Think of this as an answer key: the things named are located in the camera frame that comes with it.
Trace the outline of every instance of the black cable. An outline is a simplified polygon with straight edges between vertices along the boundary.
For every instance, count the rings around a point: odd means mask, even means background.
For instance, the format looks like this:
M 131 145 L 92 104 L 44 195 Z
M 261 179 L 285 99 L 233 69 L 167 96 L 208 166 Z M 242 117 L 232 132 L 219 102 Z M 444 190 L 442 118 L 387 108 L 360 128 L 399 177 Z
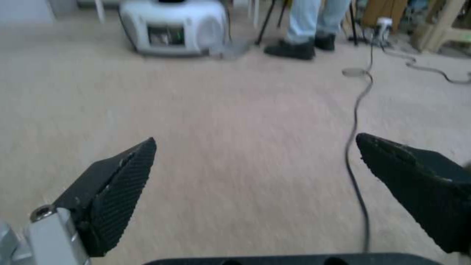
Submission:
M 463 81 L 463 80 L 453 80 L 453 79 L 450 79 L 448 77 L 447 74 L 445 74 L 445 72 L 441 71 L 441 70 L 438 70 L 438 69 L 435 69 L 435 68 L 431 68 L 431 67 L 425 67 L 425 66 L 417 66 L 415 65 L 417 63 L 417 59 L 415 57 L 412 57 L 412 56 L 409 56 L 409 55 L 405 55 L 405 54 L 399 54 L 399 53 L 392 53 L 392 52 L 389 52 L 387 51 L 383 45 L 381 45 L 381 49 L 382 51 L 389 55 L 389 56 L 393 56 L 393 57 L 397 57 L 397 58 L 401 58 L 401 59 L 405 59 L 407 60 L 406 62 L 406 66 L 407 67 L 410 67 L 412 69 L 415 69 L 415 70 L 420 70 L 420 71 L 426 71 L 426 72 L 432 72 L 432 73 L 437 73 L 439 75 L 442 75 L 449 83 L 452 83 L 452 84 L 461 84 L 461 85 L 466 85 L 466 84 L 471 84 L 471 72 L 468 72 L 468 80 L 466 81 Z
M 361 69 L 361 68 L 348 68 L 348 69 L 343 69 L 342 74 L 347 77 L 362 77 L 366 76 L 369 78 L 370 82 L 366 86 L 366 88 L 358 95 L 356 101 L 355 101 L 355 106 L 353 108 L 353 126 L 350 132 L 350 136 L 347 140 L 347 143 L 345 145 L 344 149 L 344 159 L 345 159 L 345 166 L 347 168 L 347 172 L 350 176 L 350 180 L 353 185 L 353 189 L 355 190 L 355 194 L 358 199 L 358 204 L 360 205 L 360 209 L 363 215 L 364 219 L 364 241 L 363 241 L 363 248 L 362 251 L 364 253 L 369 252 L 370 250 L 370 240 L 371 240 L 371 235 L 370 235 L 370 217 L 368 214 L 368 209 L 366 208 L 365 201 L 363 200 L 363 196 L 361 195 L 360 188 L 358 187 L 357 180 L 355 178 L 355 175 L 353 174 L 353 171 L 350 166 L 350 159 L 349 159 L 349 151 L 350 147 L 353 143 L 353 140 L 355 138 L 355 135 L 357 134 L 357 128 L 358 128 L 358 108 L 360 107 L 360 104 L 362 100 L 365 98 L 365 96 L 370 92 L 371 88 L 373 87 L 373 76 L 370 74 L 370 70 L 373 67 L 373 44 L 371 44 L 371 50 L 370 50 L 370 65 L 366 69 Z

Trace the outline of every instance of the white robot vacuum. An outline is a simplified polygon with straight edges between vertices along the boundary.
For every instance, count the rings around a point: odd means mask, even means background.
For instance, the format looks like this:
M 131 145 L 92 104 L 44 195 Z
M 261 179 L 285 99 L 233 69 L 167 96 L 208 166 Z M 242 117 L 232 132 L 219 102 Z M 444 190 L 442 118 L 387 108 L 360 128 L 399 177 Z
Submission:
M 119 15 L 138 53 L 198 56 L 225 42 L 227 15 L 218 0 L 128 1 Z

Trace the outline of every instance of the sneaker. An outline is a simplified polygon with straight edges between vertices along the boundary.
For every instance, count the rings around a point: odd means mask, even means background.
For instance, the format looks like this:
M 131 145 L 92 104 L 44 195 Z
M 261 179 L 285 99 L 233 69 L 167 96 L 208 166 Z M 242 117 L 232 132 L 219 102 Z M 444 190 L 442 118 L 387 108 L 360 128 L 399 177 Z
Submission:
M 334 51 L 335 50 L 335 34 L 328 34 L 325 37 L 315 37 L 314 46 L 321 50 Z
M 312 60 L 316 55 L 312 48 L 312 42 L 310 41 L 301 44 L 291 44 L 285 41 L 279 41 L 277 44 L 267 46 L 264 52 L 273 56 L 300 60 Z

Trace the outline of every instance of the beige carpet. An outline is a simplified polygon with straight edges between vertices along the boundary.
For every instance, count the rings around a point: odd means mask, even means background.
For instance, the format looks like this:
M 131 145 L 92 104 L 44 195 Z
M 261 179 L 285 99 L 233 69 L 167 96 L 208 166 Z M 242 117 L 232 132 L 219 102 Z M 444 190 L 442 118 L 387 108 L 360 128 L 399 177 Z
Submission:
M 254 37 L 244 12 L 234 37 Z M 281 36 L 270 25 L 268 35 Z M 267 57 L 142 58 L 111 14 L 0 28 L 0 216 L 17 231 L 95 160 L 147 137 L 158 157 L 118 247 L 95 264 L 168 257 L 358 252 L 362 216 L 342 150 L 365 81 L 367 47 L 339 38 L 314 62 Z M 470 61 L 419 58 L 453 78 Z M 471 87 L 374 52 L 375 85 L 359 128 L 471 158 Z M 352 150 L 372 221 L 373 252 L 453 264 Z

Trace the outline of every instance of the tripod leg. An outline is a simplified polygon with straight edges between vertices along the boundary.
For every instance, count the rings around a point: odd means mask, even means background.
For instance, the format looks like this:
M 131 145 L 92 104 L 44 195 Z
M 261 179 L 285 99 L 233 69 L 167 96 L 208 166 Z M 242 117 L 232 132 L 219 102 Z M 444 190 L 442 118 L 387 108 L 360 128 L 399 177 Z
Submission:
M 265 17 L 265 21 L 263 22 L 262 29 L 260 30 L 259 37 L 257 41 L 255 42 L 255 45 L 260 45 L 260 42 L 262 41 L 263 34 L 265 33 L 265 28 L 267 27 L 268 20 L 270 19 L 271 12 L 273 11 L 274 6 L 275 6 L 275 0 L 271 0 L 270 8 L 268 9 L 267 16 Z
M 353 5 L 351 2 L 350 2 L 350 19 L 352 23 L 353 43 L 355 44 L 355 46 L 358 46 L 357 27 L 355 27 L 355 16 L 353 14 Z
M 281 9 L 280 18 L 278 19 L 278 24 L 276 25 L 277 28 L 281 27 L 281 21 L 283 20 L 284 10 L 286 9 L 287 6 L 288 6 L 288 0 L 284 0 L 283 8 Z

